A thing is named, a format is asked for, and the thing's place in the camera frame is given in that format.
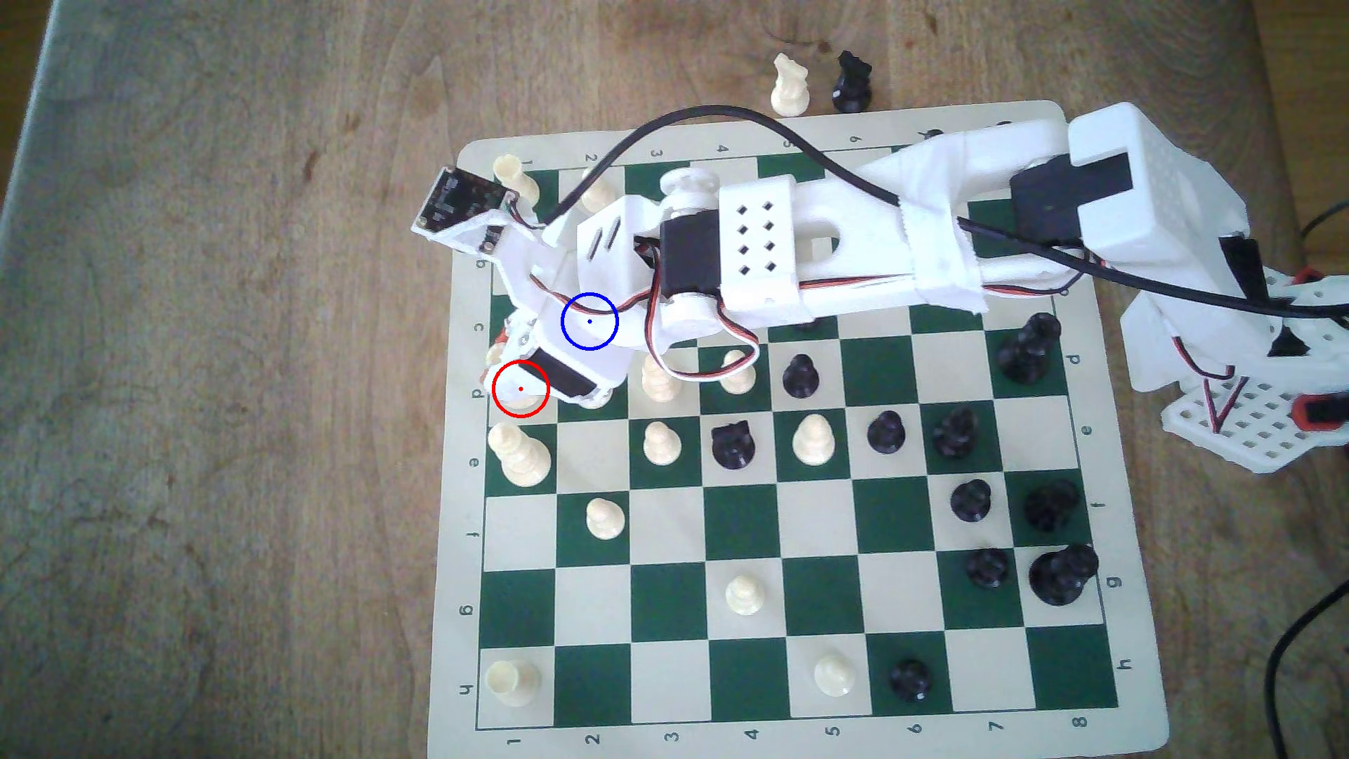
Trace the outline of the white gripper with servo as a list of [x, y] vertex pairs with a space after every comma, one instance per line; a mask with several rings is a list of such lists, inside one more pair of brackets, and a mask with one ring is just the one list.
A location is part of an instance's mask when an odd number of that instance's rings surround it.
[[503, 400], [552, 396], [598, 406], [626, 382], [642, 337], [660, 206], [622, 195], [598, 214], [567, 212], [545, 231], [496, 232], [494, 266], [513, 313], [483, 377]]

